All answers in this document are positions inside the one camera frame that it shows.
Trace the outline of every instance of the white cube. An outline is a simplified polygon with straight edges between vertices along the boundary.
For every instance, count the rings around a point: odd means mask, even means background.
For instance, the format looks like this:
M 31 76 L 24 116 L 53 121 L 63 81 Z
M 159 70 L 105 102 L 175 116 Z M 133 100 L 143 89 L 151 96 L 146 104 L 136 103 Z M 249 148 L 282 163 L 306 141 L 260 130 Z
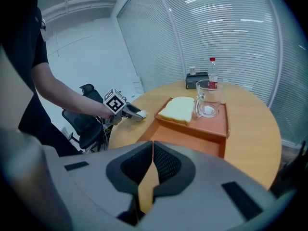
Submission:
M 126 105 L 126 102 L 121 93 L 112 88 L 105 94 L 104 104 L 109 110 L 111 110 L 112 113 L 116 115 Z

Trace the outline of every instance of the glass mug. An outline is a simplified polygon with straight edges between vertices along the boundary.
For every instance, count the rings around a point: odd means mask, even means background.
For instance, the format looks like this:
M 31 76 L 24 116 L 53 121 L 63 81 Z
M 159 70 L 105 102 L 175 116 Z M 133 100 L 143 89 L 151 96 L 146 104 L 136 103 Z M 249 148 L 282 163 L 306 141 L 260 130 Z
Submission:
M 196 83 L 197 99 L 194 102 L 193 112 L 197 118 L 208 117 L 213 118 L 218 115 L 218 108 L 221 103 L 224 82 L 217 82 L 217 89 L 209 89 L 208 80 L 200 80 Z

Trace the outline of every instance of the window blinds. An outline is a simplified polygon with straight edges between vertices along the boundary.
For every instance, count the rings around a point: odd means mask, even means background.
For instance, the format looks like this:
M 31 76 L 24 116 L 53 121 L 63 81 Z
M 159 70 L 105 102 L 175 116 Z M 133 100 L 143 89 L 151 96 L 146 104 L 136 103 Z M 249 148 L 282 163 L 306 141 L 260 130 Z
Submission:
M 283 0 L 272 0 L 282 31 L 282 72 L 270 110 L 281 137 L 300 143 L 308 134 L 308 42 Z
M 267 103 L 278 66 L 278 35 L 269 0 L 166 0 L 186 72 L 207 71 L 216 57 L 219 76 Z
M 129 0 L 118 22 L 145 91 L 184 80 L 180 52 L 162 0 Z

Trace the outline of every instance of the person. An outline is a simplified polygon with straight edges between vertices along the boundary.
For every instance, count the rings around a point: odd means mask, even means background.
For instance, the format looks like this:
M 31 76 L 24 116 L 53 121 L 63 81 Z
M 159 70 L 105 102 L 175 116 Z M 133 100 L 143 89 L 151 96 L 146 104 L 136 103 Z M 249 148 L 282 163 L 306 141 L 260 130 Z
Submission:
M 2 39 L 9 60 L 34 93 L 21 119 L 19 129 L 34 135 L 42 144 L 54 147 L 59 156 L 79 154 L 51 123 L 37 91 L 46 100 L 69 111 L 102 118 L 109 118 L 112 112 L 102 103 L 80 95 L 54 77 L 48 63 L 46 43 L 40 31 L 42 16 L 38 0 L 31 0 L 27 8 L 21 7 L 21 10 L 24 10 L 25 14 L 20 21 L 17 20 L 18 25 L 12 25 L 14 30 L 11 31 L 14 33 Z

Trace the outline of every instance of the hand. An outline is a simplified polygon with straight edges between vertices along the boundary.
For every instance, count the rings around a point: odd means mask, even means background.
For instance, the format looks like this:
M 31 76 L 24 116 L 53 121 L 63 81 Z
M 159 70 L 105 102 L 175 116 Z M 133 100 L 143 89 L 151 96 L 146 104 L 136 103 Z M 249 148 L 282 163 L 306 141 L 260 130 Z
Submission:
M 109 119 L 114 113 L 112 113 L 104 104 L 102 104 L 102 113 L 99 117 Z

